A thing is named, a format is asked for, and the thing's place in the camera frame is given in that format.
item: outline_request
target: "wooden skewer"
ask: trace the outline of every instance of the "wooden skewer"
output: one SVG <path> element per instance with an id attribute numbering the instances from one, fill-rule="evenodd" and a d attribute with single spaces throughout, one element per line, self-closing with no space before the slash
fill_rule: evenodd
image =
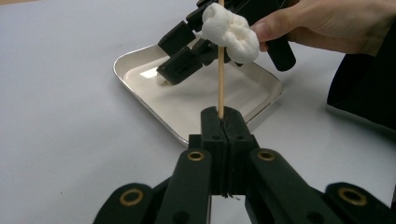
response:
<path id="1" fill-rule="evenodd" d="M 224 7 L 224 0 L 219 0 Z M 219 119 L 224 118 L 224 47 L 219 46 Z"/>

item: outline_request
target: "screw hole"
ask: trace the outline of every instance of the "screw hole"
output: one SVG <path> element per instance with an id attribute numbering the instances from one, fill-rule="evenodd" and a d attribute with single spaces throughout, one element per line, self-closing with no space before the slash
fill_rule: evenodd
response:
<path id="1" fill-rule="evenodd" d="M 257 156 L 259 157 L 260 160 L 263 161 L 273 161 L 275 159 L 274 153 L 266 150 L 260 151 Z"/>
<path id="2" fill-rule="evenodd" d="M 142 202 L 143 191 L 140 189 L 129 189 L 120 196 L 120 203 L 124 206 L 134 206 Z"/>
<path id="3" fill-rule="evenodd" d="M 193 151 L 187 154 L 187 158 L 190 161 L 202 161 L 205 157 L 205 154 L 200 151 Z"/>
<path id="4" fill-rule="evenodd" d="M 364 206 L 367 204 L 367 197 L 352 188 L 340 188 L 338 195 L 346 202 L 357 206 Z"/>

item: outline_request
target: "silver tray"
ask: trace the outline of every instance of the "silver tray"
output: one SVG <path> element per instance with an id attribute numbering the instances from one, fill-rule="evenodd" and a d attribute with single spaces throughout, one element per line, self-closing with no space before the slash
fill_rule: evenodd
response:
<path id="1" fill-rule="evenodd" d="M 113 69 L 134 97 L 186 147 L 189 134 L 201 133 L 201 111 L 218 104 L 218 64 L 204 66 L 176 86 L 160 85 L 155 70 L 168 58 L 153 45 L 120 56 Z M 252 131 L 253 123 L 257 125 L 253 121 L 281 95 L 281 84 L 255 63 L 241 67 L 226 63 L 224 74 L 224 104 L 237 109 Z"/>

